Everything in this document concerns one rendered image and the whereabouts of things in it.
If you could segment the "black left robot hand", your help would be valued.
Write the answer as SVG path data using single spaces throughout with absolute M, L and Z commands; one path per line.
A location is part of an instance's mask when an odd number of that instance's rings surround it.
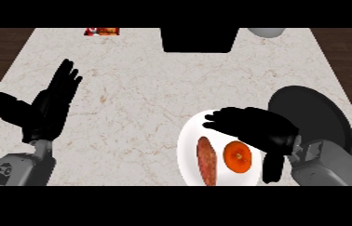
M 25 103 L 10 94 L 0 92 L 0 118 L 22 128 L 22 142 L 53 141 L 68 118 L 68 108 L 83 80 L 74 62 L 63 60 L 49 87 L 40 91 L 32 103 Z

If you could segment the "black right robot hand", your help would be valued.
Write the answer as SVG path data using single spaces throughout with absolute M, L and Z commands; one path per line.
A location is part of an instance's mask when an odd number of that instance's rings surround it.
M 254 107 L 225 107 L 205 115 L 204 128 L 213 129 L 264 152 L 263 182 L 278 182 L 284 157 L 293 153 L 299 129 L 276 113 Z

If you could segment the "dark grey round pan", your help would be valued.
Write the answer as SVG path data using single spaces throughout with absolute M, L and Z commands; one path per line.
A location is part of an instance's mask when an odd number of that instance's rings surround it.
M 304 86 L 285 86 L 272 95 L 267 110 L 300 130 L 301 142 L 333 141 L 352 153 L 352 126 L 330 98 Z

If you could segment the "reddish sweet potato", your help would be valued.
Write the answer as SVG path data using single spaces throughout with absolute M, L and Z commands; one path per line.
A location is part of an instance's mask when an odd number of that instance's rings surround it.
M 199 137 L 196 145 L 198 168 L 205 186 L 216 185 L 217 156 L 207 137 Z

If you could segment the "white round plate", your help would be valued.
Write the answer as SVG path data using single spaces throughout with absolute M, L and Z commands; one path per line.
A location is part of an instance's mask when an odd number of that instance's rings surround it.
M 245 173 L 235 173 L 225 165 L 223 150 L 226 144 L 236 140 L 236 137 L 204 128 L 205 115 L 213 114 L 213 110 L 196 113 L 182 128 L 177 140 L 177 165 L 183 180 L 188 186 L 205 186 L 198 167 L 196 146 L 199 137 L 207 137 L 216 152 L 216 185 L 217 186 L 256 186 L 262 178 L 262 152 L 247 145 L 251 152 L 251 166 Z

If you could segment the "orange round fruit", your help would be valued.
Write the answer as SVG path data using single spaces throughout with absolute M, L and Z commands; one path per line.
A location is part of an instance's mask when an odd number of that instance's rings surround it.
M 223 159 L 226 167 L 235 173 L 245 173 L 251 168 L 251 151 L 244 143 L 230 141 L 223 150 Z

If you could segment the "red printed packet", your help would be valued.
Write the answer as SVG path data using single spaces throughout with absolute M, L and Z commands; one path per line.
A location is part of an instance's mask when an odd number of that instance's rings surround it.
M 120 34 L 118 28 L 86 28 L 84 35 L 86 36 L 115 36 Z

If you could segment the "pale grey round bowl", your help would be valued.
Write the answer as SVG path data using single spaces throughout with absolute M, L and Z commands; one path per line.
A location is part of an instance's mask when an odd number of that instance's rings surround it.
M 284 28 L 248 28 L 248 31 L 262 38 L 275 38 L 284 33 Z

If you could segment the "black boxy appliance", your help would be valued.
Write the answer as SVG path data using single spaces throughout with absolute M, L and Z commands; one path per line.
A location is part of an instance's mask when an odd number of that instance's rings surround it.
M 162 28 L 162 49 L 168 53 L 228 53 L 238 28 Z

